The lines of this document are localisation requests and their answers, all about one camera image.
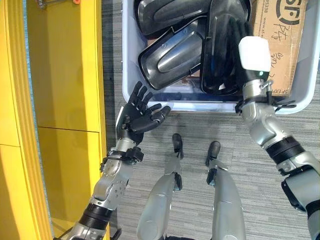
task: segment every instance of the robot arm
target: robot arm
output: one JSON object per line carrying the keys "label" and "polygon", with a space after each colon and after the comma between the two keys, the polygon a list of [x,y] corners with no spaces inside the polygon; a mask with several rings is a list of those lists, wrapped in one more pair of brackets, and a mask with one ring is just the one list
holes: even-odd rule
{"label": "robot arm", "polygon": [[121,109],[116,126],[119,140],[101,164],[102,175],[88,206],[79,222],[61,240],[103,239],[112,212],[119,205],[132,176],[133,164],[143,159],[144,154],[137,145],[143,140],[144,132],[159,126],[169,114],[168,106],[161,109],[161,104],[156,104],[148,108],[152,93],[144,98],[147,88],[141,86],[141,82],[136,84],[128,104]]}
{"label": "robot arm", "polygon": [[250,135],[273,159],[283,176],[281,184],[292,206],[307,212],[312,240],[320,239],[320,161],[305,151],[292,133],[276,118],[272,82],[267,81],[271,63],[268,41],[252,32],[248,24],[230,21],[235,52],[236,74],[243,101],[236,111],[242,115]]}

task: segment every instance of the robot forearm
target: robot forearm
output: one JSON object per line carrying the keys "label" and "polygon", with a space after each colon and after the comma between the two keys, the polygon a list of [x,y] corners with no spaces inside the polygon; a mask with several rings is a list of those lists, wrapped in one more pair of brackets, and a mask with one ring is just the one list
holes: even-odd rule
{"label": "robot forearm", "polygon": [[281,184],[290,203],[296,209],[307,212],[311,239],[320,234],[320,161],[305,151],[291,132],[276,118],[274,107],[259,102],[271,94],[270,85],[252,80],[243,86],[241,115],[250,129],[251,137],[267,151],[284,176]]}
{"label": "robot forearm", "polygon": [[133,162],[142,160],[143,154],[129,138],[118,140],[101,164],[102,176],[96,183],[81,219],[69,232],[66,240],[102,240],[113,210],[122,196],[133,173]]}

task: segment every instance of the curved black plastic cover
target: curved black plastic cover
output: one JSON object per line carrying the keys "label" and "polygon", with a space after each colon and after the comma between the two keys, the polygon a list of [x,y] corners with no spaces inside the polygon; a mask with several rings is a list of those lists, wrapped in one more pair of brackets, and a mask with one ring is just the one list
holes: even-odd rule
{"label": "curved black plastic cover", "polygon": [[[250,0],[212,0],[201,56],[201,88],[205,93],[229,95],[237,91],[228,24],[230,18],[247,21],[250,13]],[[226,88],[219,90],[221,84]]]}
{"label": "curved black plastic cover", "polygon": [[200,69],[206,17],[175,32],[172,28],[138,57],[141,72],[155,89],[163,89]]}
{"label": "curved black plastic cover", "polygon": [[168,28],[175,30],[191,19],[206,15],[211,0],[134,0],[135,18],[147,38],[159,38]]}

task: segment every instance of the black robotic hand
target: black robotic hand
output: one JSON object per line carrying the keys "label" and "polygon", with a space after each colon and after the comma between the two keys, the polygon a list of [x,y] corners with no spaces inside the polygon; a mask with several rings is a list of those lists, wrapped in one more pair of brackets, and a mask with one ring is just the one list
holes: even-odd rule
{"label": "black robotic hand", "polygon": [[144,97],[147,88],[141,87],[142,83],[138,81],[116,125],[117,137],[128,137],[135,141],[136,145],[141,143],[145,132],[158,127],[171,111],[169,106],[161,109],[160,103],[148,108],[147,104],[153,95],[149,92]]}
{"label": "black robotic hand", "polygon": [[[270,72],[270,63],[266,60],[266,58],[270,59],[268,41],[261,37],[254,37],[255,39],[246,39],[247,41],[242,41],[240,44],[243,38],[253,36],[253,29],[248,21],[235,20],[233,17],[229,20],[228,32],[238,87],[242,88],[245,83],[255,79],[266,81]],[[255,49],[256,46],[259,49],[258,53],[252,54],[248,51],[248,48]]]}

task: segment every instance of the black logo on box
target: black logo on box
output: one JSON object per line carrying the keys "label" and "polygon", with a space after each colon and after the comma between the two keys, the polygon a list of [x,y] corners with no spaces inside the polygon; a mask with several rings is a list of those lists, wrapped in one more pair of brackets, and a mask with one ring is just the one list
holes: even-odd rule
{"label": "black logo on box", "polygon": [[277,0],[276,16],[284,24],[297,25],[300,23],[300,5],[302,0]]}

